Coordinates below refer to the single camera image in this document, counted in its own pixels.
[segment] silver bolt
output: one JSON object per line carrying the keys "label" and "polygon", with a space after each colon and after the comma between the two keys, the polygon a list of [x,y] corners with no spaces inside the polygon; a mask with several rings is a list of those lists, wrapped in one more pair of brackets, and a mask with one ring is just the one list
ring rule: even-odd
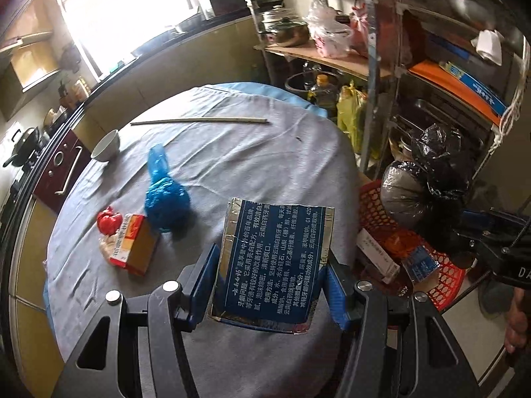
{"label": "silver bolt", "polygon": [[424,292],[416,292],[415,299],[418,302],[426,302],[428,300],[428,295],[426,295]]}
{"label": "silver bolt", "polygon": [[118,290],[111,290],[105,295],[105,299],[110,305],[116,305],[121,300],[121,293]]}
{"label": "silver bolt", "polygon": [[163,290],[166,292],[175,292],[179,288],[180,284],[177,281],[166,281],[163,284]]}
{"label": "silver bolt", "polygon": [[357,284],[357,287],[362,292],[368,292],[369,290],[372,290],[372,283],[370,281],[363,280]]}

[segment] wok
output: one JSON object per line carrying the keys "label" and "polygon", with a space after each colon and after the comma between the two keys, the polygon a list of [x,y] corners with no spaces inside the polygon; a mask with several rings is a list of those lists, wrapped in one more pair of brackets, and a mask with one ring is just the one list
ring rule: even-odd
{"label": "wok", "polygon": [[[18,129],[11,138],[11,141],[14,142],[15,136],[21,132],[22,130]],[[11,157],[5,161],[3,167],[7,167],[10,164],[15,167],[23,166],[30,157],[31,153],[37,148],[39,144],[39,138],[39,129],[37,127],[31,127],[27,129],[13,147],[13,153]]]}

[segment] window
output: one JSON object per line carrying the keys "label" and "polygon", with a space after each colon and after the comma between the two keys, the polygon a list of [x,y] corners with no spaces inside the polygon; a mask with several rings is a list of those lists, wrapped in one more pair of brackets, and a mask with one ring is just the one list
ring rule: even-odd
{"label": "window", "polygon": [[101,73],[182,21],[189,0],[58,0],[72,36]]}

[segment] hand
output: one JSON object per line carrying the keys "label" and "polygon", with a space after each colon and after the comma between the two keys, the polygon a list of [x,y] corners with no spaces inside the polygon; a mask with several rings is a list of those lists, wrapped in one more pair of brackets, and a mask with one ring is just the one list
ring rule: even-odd
{"label": "hand", "polygon": [[527,316],[521,310],[524,294],[524,290],[516,287],[514,288],[511,309],[509,310],[507,325],[505,327],[505,340],[503,343],[510,354],[513,353],[516,348],[523,349],[527,344]]}

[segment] round table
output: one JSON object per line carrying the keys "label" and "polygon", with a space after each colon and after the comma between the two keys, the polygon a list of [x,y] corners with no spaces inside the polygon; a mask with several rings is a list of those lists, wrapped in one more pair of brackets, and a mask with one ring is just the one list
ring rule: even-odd
{"label": "round table", "polygon": [[[213,86],[176,95],[137,120],[204,115],[261,116],[269,123],[128,125],[119,132],[118,157],[91,161],[68,195],[47,262],[51,315],[65,360],[106,292],[148,294],[195,263],[206,245],[220,244],[232,197],[334,207],[332,250],[340,262],[353,263],[357,168],[348,138],[332,122],[277,99]],[[95,217],[107,205],[143,213],[147,156],[157,143],[165,146],[172,178],[190,194],[192,216],[184,229],[162,236],[140,277],[104,260]],[[311,398],[333,372],[340,334],[321,294],[307,334],[251,331],[205,316],[184,342],[200,396]],[[142,377],[148,395],[149,377]]]}

